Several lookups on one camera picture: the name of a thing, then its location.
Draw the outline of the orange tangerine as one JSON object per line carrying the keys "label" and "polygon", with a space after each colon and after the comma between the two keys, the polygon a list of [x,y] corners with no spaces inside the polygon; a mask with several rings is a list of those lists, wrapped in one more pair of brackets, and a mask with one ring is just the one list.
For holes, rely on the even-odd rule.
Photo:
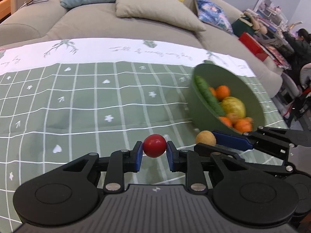
{"label": "orange tangerine", "polygon": [[218,86],[216,89],[216,96],[217,99],[221,102],[226,97],[229,97],[231,95],[230,88],[226,85]]}
{"label": "orange tangerine", "polygon": [[247,118],[242,118],[237,120],[233,127],[240,133],[249,132],[252,131],[252,122]]}
{"label": "orange tangerine", "polygon": [[214,89],[213,87],[209,87],[209,90],[210,90],[211,94],[212,94],[215,98],[217,98],[217,93],[216,93],[215,89]]}
{"label": "orange tangerine", "polygon": [[232,121],[225,117],[225,116],[219,116],[218,119],[223,123],[225,124],[227,127],[233,127],[233,124],[232,124]]}

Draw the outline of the red tomato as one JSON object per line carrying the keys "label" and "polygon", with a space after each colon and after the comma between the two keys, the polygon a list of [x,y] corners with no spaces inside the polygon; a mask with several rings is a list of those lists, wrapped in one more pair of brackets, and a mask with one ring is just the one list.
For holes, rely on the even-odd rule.
{"label": "red tomato", "polygon": [[159,134],[152,134],[143,141],[143,152],[151,158],[160,157],[167,149],[167,142]]}

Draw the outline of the green cucumber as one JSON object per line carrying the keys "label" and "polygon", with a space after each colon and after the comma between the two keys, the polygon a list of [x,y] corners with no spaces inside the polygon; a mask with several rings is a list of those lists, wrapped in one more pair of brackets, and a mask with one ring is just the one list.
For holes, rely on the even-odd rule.
{"label": "green cucumber", "polygon": [[201,93],[204,100],[210,106],[210,108],[216,113],[217,116],[224,116],[225,112],[220,106],[216,97],[212,94],[209,89],[209,84],[199,75],[195,75],[195,83],[198,91]]}

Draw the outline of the brown kiwi fruit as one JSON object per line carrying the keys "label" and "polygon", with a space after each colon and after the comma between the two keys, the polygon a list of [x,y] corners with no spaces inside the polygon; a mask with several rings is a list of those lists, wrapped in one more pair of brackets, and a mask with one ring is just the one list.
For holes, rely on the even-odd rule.
{"label": "brown kiwi fruit", "polygon": [[214,134],[208,130],[203,130],[196,136],[196,144],[203,143],[210,146],[217,144]]}

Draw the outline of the white office chair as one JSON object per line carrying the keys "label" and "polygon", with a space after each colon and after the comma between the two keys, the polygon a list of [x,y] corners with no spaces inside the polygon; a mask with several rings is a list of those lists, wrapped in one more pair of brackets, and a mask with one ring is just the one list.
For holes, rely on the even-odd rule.
{"label": "white office chair", "polygon": [[282,86],[275,96],[276,106],[286,120],[300,118],[310,110],[310,64],[302,67],[294,74],[292,70],[284,70],[281,74]]}

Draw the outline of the green grid tablecloth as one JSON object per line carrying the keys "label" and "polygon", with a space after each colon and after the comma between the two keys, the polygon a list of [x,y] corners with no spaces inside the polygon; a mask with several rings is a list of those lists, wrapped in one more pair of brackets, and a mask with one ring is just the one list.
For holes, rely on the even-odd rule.
{"label": "green grid tablecloth", "polygon": [[1,48],[1,232],[20,225],[17,187],[89,152],[131,149],[156,133],[193,149],[191,73],[213,61],[238,75],[263,108],[265,125],[285,123],[250,62],[185,45],[81,38]]}

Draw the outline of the green colander bowl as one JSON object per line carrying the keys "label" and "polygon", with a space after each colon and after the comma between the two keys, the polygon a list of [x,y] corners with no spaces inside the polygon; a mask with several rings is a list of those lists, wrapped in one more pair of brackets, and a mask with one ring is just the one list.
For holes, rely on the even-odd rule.
{"label": "green colander bowl", "polygon": [[[259,126],[265,125],[263,109],[251,88],[246,85],[240,77],[231,73],[229,70],[224,69],[211,61],[207,61],[203,64],[197,65],[194,68],[188,90],[188,109],[190,117],[192,118],[194,125],[200,131],[219,130],[232,135],[242,134],[234,129],[234,127],[227,127],[218,119],[219,116],[217,116],[216,113],[210,108],[201,93],[198,91],[195,83],[195,75],[201,76],[209,84],[209,86],[214,89],[221,85],[228,86],[231,91],[230,96],[236,97],[244,103],[246,107],[245,118],[252,122],[252,131],[255,131]],[[233,126],[237,120],[239,120],[234,113],[225,113],[224,116],[232,121]]]}

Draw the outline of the seated person in black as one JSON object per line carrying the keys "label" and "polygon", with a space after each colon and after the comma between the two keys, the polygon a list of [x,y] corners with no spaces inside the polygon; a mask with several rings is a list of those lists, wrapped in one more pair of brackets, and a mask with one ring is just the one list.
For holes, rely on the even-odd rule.
{"label": "seated person in black", "polygon": [[283,32],[283,36],[294,52],[289,56],[289,63],[292,70],[300,72],[301,68],[310,63],[310,33],[300,28],[297,31],[297,37],[290,32]]}

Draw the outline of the red box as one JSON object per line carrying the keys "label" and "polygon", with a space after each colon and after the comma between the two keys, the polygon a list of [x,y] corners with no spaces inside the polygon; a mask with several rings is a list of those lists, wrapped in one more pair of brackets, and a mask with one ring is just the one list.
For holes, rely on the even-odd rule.
{"label": "red box", "polygon": [[239,40],[262,62],[269,57],[264,47],[261,46],[250,34],[243,32],[239,37]]}

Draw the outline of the dark green bag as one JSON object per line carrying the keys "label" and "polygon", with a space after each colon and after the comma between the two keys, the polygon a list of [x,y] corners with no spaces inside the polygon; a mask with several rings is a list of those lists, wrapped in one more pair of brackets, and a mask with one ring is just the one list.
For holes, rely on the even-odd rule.
{"label": "dark green bag", "polygon": [[248,16],[242,16],[232,23],[233,33],[237,37],[240,37],[243,33],[248,33],[253,36],[255,34],[255,30],[252,27],[253,23]]}

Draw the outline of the blue patterned cushion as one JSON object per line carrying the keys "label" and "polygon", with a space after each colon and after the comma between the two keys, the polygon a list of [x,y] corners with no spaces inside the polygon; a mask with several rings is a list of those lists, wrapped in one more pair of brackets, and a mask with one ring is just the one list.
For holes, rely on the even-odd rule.
{"label": "blue patterned cushion", "polygon": [[220,6],[210,0],[194,0],[194,3],[197,16],[203,23],[233,34],[232,24]]}

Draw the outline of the beige cushion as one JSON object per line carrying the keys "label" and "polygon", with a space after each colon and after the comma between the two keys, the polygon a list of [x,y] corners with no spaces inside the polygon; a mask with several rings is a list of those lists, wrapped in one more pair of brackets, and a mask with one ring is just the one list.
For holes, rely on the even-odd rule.
{"label": "beige cushion", "polygon": [[116,0],[119,18],[142,18],[166,23],[184,30],[203,32],[205,24],[178,0]]}

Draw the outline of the beige sofa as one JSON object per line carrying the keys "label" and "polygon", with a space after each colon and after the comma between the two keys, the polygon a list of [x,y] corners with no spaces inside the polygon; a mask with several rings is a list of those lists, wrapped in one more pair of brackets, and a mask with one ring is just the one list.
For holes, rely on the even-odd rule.
{"label": "beige sofa", "polygon": [[270,97],[278,93],[283,82],[282,71],[271,58],[262,62],[235,35],[209,24],[203,32],[191,32],[149,19],[119,18],[113,3],[83,5],[67,10],[59,0],[48,0],[24,7],[1,23],[1,47],[4,48],[91,37],[164,41],[243,59]]}

